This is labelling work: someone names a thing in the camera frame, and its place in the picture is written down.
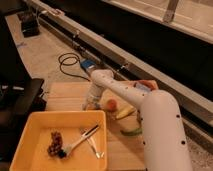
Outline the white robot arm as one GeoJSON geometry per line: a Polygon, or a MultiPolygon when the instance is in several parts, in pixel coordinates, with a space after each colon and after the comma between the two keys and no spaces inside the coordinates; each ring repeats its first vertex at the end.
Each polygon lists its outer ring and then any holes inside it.
{"type": "Polygon", "coordinates": [[[145,167],[148,171],[193,171],[177,100],[165,90],[135,88],[114,79],[108,69],[91,72],[84,108],[98,103],[106,89],[134,106],[142,118],[145,167]]]}

